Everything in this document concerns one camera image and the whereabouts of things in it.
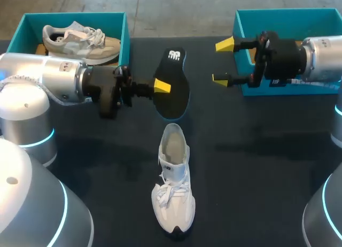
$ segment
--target insole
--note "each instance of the insole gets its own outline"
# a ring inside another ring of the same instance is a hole
[[[190,88],[183,72],[186,52],[183,48],[165,50],[154,78],[171,85],[171,92],[155,93],[153,103],[158,113],[165,119],[179,119],[188,106]]]
[[[64,38],[64,33],[52,33],[50,35],[50,39],[55,42],[57,42],[57,39],[60,39],[59,37]]]
[[[163,150],[166,161],[175,165],[182,164],[185,154],[184,146],[183,137],[179,133],[170,133],[166,141],[166,147]]]

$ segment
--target table surface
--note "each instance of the table surface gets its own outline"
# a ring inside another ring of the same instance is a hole
[[[153,213],[167,122],[152,102],[135,97],[116,120],[99,119],[93,104],[52,104],[52,172],[89,208],[94,247],[305,246],[305,205],[342,157],[329,134],[337,96],[244,97],[239,88],[221,87],[211,74],[236,70],[231,55],[215,53],[222,39],[131,39],[136,79],[152,77],[165,48],[187,51],[191,98],[178,124],[190,146],[196,215],[181,242],[164,234]]]

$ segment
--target shoe tongue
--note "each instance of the shoe tongue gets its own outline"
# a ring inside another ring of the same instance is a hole
[[[162,168],[162,173],[164,175],[165,180],[171,181],[171,185],[174,183],[178,183],[184,176],[185,173],[185,165],[177,164],[174,165],[172,163],[168,163],[165,161],[165,155],[162,154],[159,157],[159,162]]]
[[[74,30],[74,29],[67,29],[64,33],[64,39],[66,39],[69,34],[75,35],[80,38],[88,37],[88,35],[85,32],[79,32],[78,30]]]

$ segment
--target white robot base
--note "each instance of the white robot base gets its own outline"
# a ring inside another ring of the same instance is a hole
[[[0,139],[0,246],[91,247],[88,208],[22,148]]]

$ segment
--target white sneaker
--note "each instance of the white sneaker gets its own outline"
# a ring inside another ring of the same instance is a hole
[[[168,233],[185,233],[195,217],[189,171],[190,148],[179,125],[166,126],[159,146],[162,186],[152,190],[152,205],[161,227]]]
[[[49,56],[82,59],[88,65],[106,63],[120,53],[120,40],[106,37],[100,29],[74,21],[67,28],[43,28],[43,43]]]

